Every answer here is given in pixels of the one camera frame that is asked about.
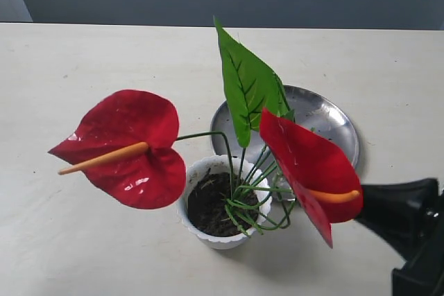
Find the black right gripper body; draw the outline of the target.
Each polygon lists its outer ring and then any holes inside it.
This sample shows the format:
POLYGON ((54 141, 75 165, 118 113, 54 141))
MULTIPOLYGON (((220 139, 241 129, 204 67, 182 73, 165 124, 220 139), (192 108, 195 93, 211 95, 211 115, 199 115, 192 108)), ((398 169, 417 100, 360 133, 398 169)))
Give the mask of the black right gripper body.
POLYGON ((392 271, 392 295, 443 295, 443 211, 430 217, 433 232, 401 269, 392 271))

